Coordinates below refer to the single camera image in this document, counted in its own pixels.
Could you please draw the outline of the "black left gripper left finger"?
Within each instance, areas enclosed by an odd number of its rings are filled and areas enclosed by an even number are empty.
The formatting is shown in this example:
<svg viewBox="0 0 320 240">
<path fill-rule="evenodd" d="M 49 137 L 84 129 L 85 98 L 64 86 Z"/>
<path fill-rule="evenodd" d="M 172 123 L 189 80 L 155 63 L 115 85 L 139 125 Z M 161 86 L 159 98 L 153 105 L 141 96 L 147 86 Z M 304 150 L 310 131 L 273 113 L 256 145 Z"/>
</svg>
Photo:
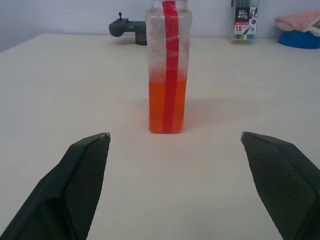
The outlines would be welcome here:
<svg viewBox="0 0 320 240">
<path fill-rule="evenodd" d="M 0 240 L 86 240 L 101 196 L 111 136 L 72 144 L 35 186 Z"/>
</svg>

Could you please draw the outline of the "pink cloth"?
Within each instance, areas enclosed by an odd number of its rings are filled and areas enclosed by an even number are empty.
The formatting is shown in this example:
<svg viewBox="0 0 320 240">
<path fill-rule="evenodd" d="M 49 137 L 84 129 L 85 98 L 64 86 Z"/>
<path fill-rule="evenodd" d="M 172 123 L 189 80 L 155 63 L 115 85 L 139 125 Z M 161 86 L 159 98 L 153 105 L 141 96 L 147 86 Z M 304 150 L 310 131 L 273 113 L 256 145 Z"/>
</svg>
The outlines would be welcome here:
<svg viewBox="0 0 320 240">
<path fill-rule="evenodd" d="M 320 9 L 280 16 L 275 19 L 275 24 L 282 31 L 310 32 L 320 37 Z"/>
</svg>

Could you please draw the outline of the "marker pen set box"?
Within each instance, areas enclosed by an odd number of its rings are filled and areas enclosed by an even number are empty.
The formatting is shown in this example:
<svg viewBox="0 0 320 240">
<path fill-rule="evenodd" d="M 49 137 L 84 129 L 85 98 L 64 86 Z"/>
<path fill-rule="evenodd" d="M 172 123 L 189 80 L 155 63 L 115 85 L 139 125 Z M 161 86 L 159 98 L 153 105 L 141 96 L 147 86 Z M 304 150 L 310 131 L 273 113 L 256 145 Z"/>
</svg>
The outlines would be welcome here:
<svg viewBox="0 0 320 240">
<path fill-rule="evenodd" d="M 231 0 L 231 42 L 252 43 L 257 35 L 260 0 Z"/>
</svg>

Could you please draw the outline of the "bottle with orange liquid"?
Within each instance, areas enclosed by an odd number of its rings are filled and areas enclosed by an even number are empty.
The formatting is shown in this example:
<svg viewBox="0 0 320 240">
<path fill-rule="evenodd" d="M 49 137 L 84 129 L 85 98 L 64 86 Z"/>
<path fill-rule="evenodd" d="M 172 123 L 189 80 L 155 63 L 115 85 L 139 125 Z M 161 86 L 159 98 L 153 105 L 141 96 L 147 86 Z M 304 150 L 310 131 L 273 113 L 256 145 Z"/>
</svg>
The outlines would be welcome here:
<svg viewBox="0 0 320 240">
<path fill-rule="evenodd" d="M 192 20 L 188 0 L 153 0 L 146 14 L 152 133 L 177 134 L 183 128 Z"/>
</svg>

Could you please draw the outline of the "blue bowl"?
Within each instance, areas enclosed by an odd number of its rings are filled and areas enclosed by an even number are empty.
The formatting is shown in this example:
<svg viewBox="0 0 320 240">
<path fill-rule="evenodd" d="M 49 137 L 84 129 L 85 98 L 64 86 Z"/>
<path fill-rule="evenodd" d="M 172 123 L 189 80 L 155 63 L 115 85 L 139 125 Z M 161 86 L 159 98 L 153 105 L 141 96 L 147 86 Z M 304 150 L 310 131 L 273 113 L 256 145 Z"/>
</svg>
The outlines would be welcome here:
<svg viewBox="0 0 320 240">
<path fill-rule="evenodd" d="M 277 42 L 291 48 L 320 49 L 320 36 L 316 36 L 310 31 L 282 31 Z"/>
</svg>

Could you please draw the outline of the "grey remote controller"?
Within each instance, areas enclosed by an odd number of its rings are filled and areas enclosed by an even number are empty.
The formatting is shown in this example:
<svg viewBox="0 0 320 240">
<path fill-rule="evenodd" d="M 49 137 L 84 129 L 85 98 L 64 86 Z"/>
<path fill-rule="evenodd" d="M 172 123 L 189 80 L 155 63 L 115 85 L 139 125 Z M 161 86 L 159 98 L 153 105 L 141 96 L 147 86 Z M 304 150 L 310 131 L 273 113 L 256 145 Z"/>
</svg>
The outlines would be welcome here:
<svg viewBox="0 0 320 240">
<path fill-rule="evenodd" d="M 147 45 L 147 33 L 145 21 L 130 21 L 122 18 L 122 13 L 118 13 L 119 18 L 109 24 L 109 32 L 113 37 L 121 37 L 124 33 L 135 34 L 135 44 L 140 46 Z"/>
</svg>

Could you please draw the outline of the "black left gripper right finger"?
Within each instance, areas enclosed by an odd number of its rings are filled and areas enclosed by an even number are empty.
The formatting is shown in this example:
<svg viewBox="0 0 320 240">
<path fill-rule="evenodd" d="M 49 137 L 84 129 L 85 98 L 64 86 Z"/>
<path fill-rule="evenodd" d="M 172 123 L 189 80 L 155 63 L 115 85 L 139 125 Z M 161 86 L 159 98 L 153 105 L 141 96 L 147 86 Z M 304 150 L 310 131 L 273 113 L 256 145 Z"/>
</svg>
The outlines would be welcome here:
<svg viewBox="0 0 320 240">
<path fill-rule="evenodd" d="M 320 240 L 320 169 L 290 142 L 243 132 L 256 191 L 283 240 Z"/>
</svg>

